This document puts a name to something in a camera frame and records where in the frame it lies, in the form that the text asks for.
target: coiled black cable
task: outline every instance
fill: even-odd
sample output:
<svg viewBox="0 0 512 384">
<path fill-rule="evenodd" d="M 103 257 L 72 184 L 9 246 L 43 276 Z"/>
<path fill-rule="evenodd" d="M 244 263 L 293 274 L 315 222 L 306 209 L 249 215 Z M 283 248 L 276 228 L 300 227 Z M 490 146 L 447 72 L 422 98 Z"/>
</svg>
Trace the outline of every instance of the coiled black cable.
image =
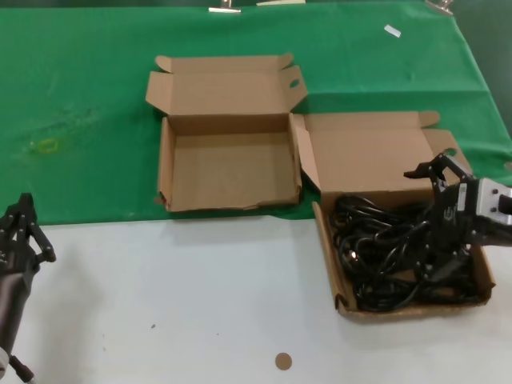
<svg viewBox="0 0 512 384">
<path fill-rule="evenodd" d="M 330 216 L 334 247 L 359 309 L 387 312 L 411 303 L 478 300 L 466 245 L 443 252 L 430 244 L 430 209 L 430 204 L 417 203 L 386 210 L 356 195 L 336 201 Z M 452 252 L 467 257 L 448 276 L 433 278 Z"/>
</svg>

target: brown circular sticker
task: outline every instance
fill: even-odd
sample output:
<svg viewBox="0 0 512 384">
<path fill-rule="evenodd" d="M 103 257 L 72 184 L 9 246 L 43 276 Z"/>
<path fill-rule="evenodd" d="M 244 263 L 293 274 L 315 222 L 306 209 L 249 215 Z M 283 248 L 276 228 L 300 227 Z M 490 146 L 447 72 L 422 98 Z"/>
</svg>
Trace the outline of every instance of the brown circular sticker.
<svg viewBox="0 0 512 384">
<path fill-rule="evenodd" d="M 275 357 L 275 365 L 280 370 L 288 370 L 291 367 L 291 357 L 282 352 Z"/>
</svg>

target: empty cardboard box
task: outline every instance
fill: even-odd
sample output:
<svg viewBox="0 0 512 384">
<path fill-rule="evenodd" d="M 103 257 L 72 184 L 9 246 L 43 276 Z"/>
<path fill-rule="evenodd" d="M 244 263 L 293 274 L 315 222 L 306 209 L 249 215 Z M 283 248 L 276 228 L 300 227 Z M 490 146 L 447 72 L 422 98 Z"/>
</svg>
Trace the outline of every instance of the empty cardboard box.
<svg viewBox="0 0 512 384">
<path fill-rule="evenodd" d="M 307 91 L 291 54 L 156 62 L 146 100 L 166 114 L 158 192 L 168 211 L 299 202 L 290 111 Z"/>
<path fill-rule="evenodd" d="M 382 206 L 399 206 L 433 197 L 430 180 L 411 180 L 403 173 L 415 170 L 447 149 L 469 169 L 449 131 L 429 128 L 436 112 L 294 115 L 302 169 L 320 189 L 321 204 L 314 213 L 329 275 L 334 305 L 342 315 L 372 318 L 410 317 L 447 313 L 468 306 L 408 306 L 389 313 L 361 311 L 352 285 L 332 246 L 329 214 L 342 194 L 360 194 Z M 454 181 L 454 175 L 447 175 Z M 475 279 L 480 300 L 487 303 L 494 279 L 484 249 L 473 247 Z"/>
</svg>

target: table surface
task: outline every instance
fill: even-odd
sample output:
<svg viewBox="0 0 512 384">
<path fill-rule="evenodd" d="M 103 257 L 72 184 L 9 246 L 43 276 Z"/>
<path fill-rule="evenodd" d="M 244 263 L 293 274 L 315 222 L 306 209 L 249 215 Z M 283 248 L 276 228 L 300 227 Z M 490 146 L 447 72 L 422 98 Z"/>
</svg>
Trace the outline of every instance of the table surface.
<svg viewBox="0 0 512 384">
<path fill-rule="evenodd" d="M 489 248 L 487 306 L 360 324 L 334 310 L 313 220 L 44 230 L 58 262 L 34 280 L 14 348 L 40 384 L 510 382 L 504 249 Z M 2 383 L 19 381 L 9 370 Z"/>
<path fill-rule="evenodd" d="M 402 36 L 385 32 L 387 24 Z M 31 192 L 44 224 L 190 216 L 154 204 L 162 116 L 144 95 L 159 54 L 293 52 L 309 92 L 295 112 L 437 110 L 475 174 L 512 185 L 504 167 L 512 141 L 464 38 L 452 18 L 420 2 L 247 7 L 236 15 L 2 9 L 2 33 L 16 39 L 0 39 L 8 58 L 0 60 L 8 181 L 0 206 Z M 304 191 L 301 205 L 264 213 L 311 218 L 318 194 Z"/>
</svg>

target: metal clamp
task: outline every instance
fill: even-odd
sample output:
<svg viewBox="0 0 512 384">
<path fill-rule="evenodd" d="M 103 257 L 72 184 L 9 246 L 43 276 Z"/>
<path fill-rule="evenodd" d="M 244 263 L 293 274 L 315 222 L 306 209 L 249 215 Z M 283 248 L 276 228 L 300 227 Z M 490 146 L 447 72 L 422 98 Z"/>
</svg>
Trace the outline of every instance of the metal clamp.
<svg viewBox="0 0 512 384">
<path fill-rule="evenodd" d="M 442 14 L 447 14 L 449 16 L 453 16 L 453 12 L 450 9 L 450 4 L 454 2 L 454 0 L 425 0 L 425 3 L 432 9 L 441 12 Z"/>
<path fill-rule="evenodd" d="M 208 12 L 219 12 L 224 14 L 239 14 L 242 10 L 238 10 L 231 6 L 232 0 L 221 0 L 221 6 L 219 8 L 211 6 L 208 8 Z"/>
</svg>

